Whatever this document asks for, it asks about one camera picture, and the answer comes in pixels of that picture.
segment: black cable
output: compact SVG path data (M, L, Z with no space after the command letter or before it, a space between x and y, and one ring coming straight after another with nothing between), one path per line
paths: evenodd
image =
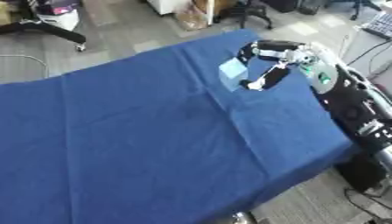
M369 72L369 75L371 76L371 75L373 75L373 61L375 60L375 58L377 58L380 54L382 54L382 53L384 53L385 51L387 51L390 47L392 46L392 44L390 44L390 45L388 45L387 47L385 47L385 49L382 49L382 50L380 50L377 54L375 54L373 57L372 57L372 59L370 60L370 62L369 62L369 66L368 66L368 72Z
M350 63L348 63L347 65L350 66L352 65L355 61L359 60L360 58L362 58L363 56L367 55L368 53L370 53L371 51L373 51L375 48L379 47L379 46L383 46L386 45L387 43L391 42L392 39L388 39L385 42L382 42L378 45L373 46L372 48L368 49L367 51L365 51L363 54L361 54L360 56L358 56L356 59L354 59L353 61L351 61Z
M391 211L392 211L392 207L391 207L391 206L387 206L387 205L385 205L384 203L380 202L379 200L375 199L375 196L372 195L372 194L368 194L368 193L365 193L365 192L357 192L357 191L355 191L354 189L350 189L350 188L347 188L347 190L348 190L349 192L358 193L358 194L362 195L363 197L367 198L368 200L372 200L372 201L375 202L376 204L379 204L380 206L382 206L382 207L384 207L384 208L387 208L388 210L391 210Z
M354 207L360 209L362 212L370 215L371 217L373 217L374 219L376 219L380 223L389 223L390 219L383 219L382 217L380 217L376 213L373 213L373 212L363 208L362 206L359 206L358 204L354 203L351 200L350 195L348 193L349 192L358 193L358 194L362 195L363 197L367 198L368 200L372 200L376 204L378 204L378 205L380 205L380 206L382 206L384 208L387 208L389 210L392 210L391 206L387 206L384 203L380 202L379 200L375 199L375 198L381 198L383 195L385 195L385 193L387 193L390 190L390 188L391 188L391 186L388 186L380 195L373 195L373 194L369 194L369 193L358 192L358 191L356 191L354 189L346 188L346 189L344 189L344 195L345 195L345 198L347 199L347 201L350 202L351 205L353 205Z
M370 216L373 217L373 218L376 218L376 219L378 219L378 220L381 220L381 219L382 219L382 217L378 216L377 214L372 213L372 212L370 212L369 210L367 210L367 209L365 209L365 208L363 208L363 207L361 207L361 206L355 204L355 203L351 200L350 195L348 195L348 192L350 192L351 190L353 190L353 189L346 188L346 189L344 190L344 192L343 192L344 195L345 195L346 200L347 200L348 202L350 202L351 205L353 205L354 207L360 209L362 212L364 212L364 213L370 215Z

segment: computer equipment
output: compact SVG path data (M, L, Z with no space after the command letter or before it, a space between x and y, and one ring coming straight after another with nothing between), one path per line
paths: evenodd
M382 12L362 29L383 39L392 39L392 14Z

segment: cardboard box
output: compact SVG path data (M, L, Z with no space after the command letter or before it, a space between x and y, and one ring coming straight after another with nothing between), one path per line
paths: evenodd
M8 9L8 4L0 2L0 25L7 25L11 23L11 16Z
M193 0L194 4L204 13L207 13L208 0ZM228 9L235 5L235 0L215 0L213 7L213 14L217 16L222 10Z

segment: wire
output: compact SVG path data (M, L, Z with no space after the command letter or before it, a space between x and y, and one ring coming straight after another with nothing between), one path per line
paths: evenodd
M369 62L369 67L368 67L369 75L373 75L373 61L374 61L378 56L380 56L380 54L386 52L391 46L392 46L392 44L388 45L387 47L385 47L384 49L380 50L377 54L375 54L375 55L372 57L372 59L371 59L370 62Z
M379 47L379 46L386 45L387 43L389 43L389 42L391 42L391 41L392 41L392 39L388 39L388 40L385 41L385 42L382 42L382 43L380 43L380 44L378 44L378 45L373 46L372 48L368 49L368 50L365 51L363 54L361 54L360 56L358 56L356 59L352 60L352 61L351 61L350 63L348 63L347 65L348 65L348 66L351 66L355 61L361 59L363 56L367 55L368 53L370 53L371 51L373 51L375 48L377 48L377 47Z
M49 67L41 59L37 59L35 57L29 56L29 55L23 55L23 54L0 54L0 58L26 58L26 59L30 59L30 60L35 60L39 64L41 64L41 66L45 69L44 78L46 79L46 78L50 77L50 75L49 75Z
M354 190L352 188L345 188L344 189L344 195L345 195L345 198L347 199L347 201L350 202L351 205L353 205L354 207L360 209L362 212L370 215L371 217L377 219L378 221L388 221L388 219L383 219L382 217L380 217L376 213L373 213L373 212L363 208L362 206L359 206L358 204L354 203L351 200L351 197L350 197L350 195L348 193L349 192L358 193L358 194L362 195L363 197L365 197L366 199L372 200L374 203L376 203L376 204L378 204L378 205L380 205L380 206L382 206L384 208L387 208L388 210L392 211L392 207L391 206L387 206L384 203L380 202L379 200L375 199L375 198L381 198L383 195L385 195L385 193L387 193L390 190L390 188L391 187L388 186L380 195L373 195L373 194L369 194L369 193L365 193L365 192L358 192L358 191L356 191L356 190Z
M366 213L366 214L368 214L368 215L370 215L370 216L372 216L372 217L374 217L374 218L376 218L376 219L379 219L379 220L380 220L380 219L382 218L382 217L378 216L377 214L372 213L372 212L370 212L369 210L367 210L367 209L365 209L365 208L359 206L358 204L354 203L354 202L351 200L350 195L348 194L351 190L353 190L353 189L346 188L346 189L344 190L344 192L343 192L344 195L345 195L345 198L347 199L348 202L350 202L351 205L353 205L354 207L360 209L362 212L364 212L364 213Z

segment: desk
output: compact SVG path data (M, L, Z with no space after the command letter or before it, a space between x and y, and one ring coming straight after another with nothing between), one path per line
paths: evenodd
M294 70L228 92L240 30L34 82L0 85L0 223L196 223L314 177L349 140ZM271 64L254 60L254 79Z

